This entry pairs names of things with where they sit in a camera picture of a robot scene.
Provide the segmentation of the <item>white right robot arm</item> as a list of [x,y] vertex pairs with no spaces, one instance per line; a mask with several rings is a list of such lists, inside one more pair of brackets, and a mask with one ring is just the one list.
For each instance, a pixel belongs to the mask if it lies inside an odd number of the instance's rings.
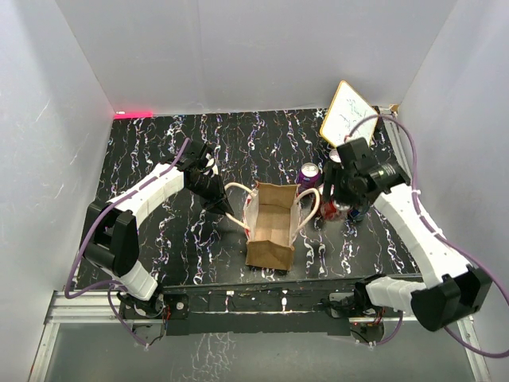
[[382,307],[412,313],[435,332],[480,310],[492,279],[458,251],[447,247],[415,212],[416,190],[396,162],[379,162],[365,138],[336,148],[339,161],[324,167],[324,201],[338,207],[374,207],[392,225],[418,265],[422,280],[411,282],[375,274],[361,279],[353,295],[337,303],[371,316]]

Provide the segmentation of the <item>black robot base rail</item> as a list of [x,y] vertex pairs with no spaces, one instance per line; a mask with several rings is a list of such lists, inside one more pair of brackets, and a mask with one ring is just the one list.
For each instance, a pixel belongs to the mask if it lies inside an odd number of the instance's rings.
[[359,278],[160,286],[147,302],[121,295],[121,316],[161,323],[165,336],[203,333],[350,334],[353,318],[373,317],[356,305]]

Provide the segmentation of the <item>black yellow soda can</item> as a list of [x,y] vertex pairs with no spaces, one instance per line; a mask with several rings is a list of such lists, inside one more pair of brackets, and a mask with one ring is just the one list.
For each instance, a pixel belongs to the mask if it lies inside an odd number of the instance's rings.
[[337,149],[330,150],[328,153],[328,156],[331,161],[336,162],[336,163],[341,163],[340,156],[338,154]]

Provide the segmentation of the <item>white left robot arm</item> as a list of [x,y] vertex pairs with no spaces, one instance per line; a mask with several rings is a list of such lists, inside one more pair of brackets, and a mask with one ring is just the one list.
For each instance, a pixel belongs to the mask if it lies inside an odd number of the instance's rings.
[[125,287],[148,318],[163,311],[165,300],[156,293],[156,279],[138,260],[138,230],[155,209],[184,189],[200,198],[205,211],[234,216],[214,150],[188,138],[177,154],[169,155],[126,192],[107,202],[94,201],[87,208],[76,258],[86,259]]

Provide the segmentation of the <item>watermelon print canvas bag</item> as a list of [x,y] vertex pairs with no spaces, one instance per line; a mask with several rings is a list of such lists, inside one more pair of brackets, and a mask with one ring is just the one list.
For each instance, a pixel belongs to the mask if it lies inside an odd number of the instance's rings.
[[243,229],[247,237],[246,265],[289,271],[293,266],[297,234],[320,208],[321,195],[316,188],[298,192],[297,185],[273,185],[259,182],[253,189],[230,182],[225,189],[247,192],[243,218],[230,213],[227,218]]

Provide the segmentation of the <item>purple Fanta grape can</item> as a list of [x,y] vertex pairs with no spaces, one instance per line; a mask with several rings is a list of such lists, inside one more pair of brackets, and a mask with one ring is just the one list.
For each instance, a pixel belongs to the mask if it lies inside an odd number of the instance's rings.
[[307,189],[314,188],[320,179],[321,171],[318,165],[311,162],[304,163],[297,174],[299,193],[303,193]]

